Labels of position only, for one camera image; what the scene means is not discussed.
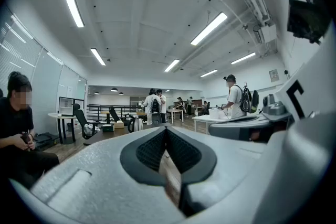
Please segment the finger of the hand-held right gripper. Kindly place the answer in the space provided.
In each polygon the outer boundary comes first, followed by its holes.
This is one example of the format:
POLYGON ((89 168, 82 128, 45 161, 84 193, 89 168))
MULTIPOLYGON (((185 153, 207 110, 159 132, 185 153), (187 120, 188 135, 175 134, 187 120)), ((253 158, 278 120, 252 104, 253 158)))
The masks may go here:
POLYGON ((249 141, 252 130, 260 130, 268 126, 270 126, 270 121, 262 114, 259 114, 257 116, 243 116, 225 122, 213 123, 208 127, 208 132, 215 137, 249 141))

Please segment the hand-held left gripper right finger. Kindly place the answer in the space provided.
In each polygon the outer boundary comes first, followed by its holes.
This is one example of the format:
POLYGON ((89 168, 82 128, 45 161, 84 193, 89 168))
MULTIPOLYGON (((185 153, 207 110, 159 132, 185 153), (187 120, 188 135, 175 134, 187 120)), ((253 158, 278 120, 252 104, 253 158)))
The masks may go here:
POLYGON ((259 197, 249 175, 265 146, 168 127, 165 149, 179 175, 168 223, 255 223, 259 197))

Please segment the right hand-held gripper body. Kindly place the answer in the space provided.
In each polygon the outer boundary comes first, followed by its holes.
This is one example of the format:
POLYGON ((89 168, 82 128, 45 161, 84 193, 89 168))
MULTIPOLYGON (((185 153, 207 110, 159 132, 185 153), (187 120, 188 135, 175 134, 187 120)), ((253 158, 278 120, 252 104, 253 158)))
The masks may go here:
POLYGON ((280 90, 294 123, 263 155, 254 223, 335 221, 335 23, 280 90))

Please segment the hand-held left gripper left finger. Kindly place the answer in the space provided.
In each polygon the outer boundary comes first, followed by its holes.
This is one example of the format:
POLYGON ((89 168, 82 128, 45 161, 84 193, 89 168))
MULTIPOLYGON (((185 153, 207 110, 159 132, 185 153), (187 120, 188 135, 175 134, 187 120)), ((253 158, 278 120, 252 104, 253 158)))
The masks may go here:
POLYGON ((136 182, 120 162, 122 149, 151 129, 86 146, 32 187, 32 194, 78 223, 180 223, 183 213, 164 187, 136 182))

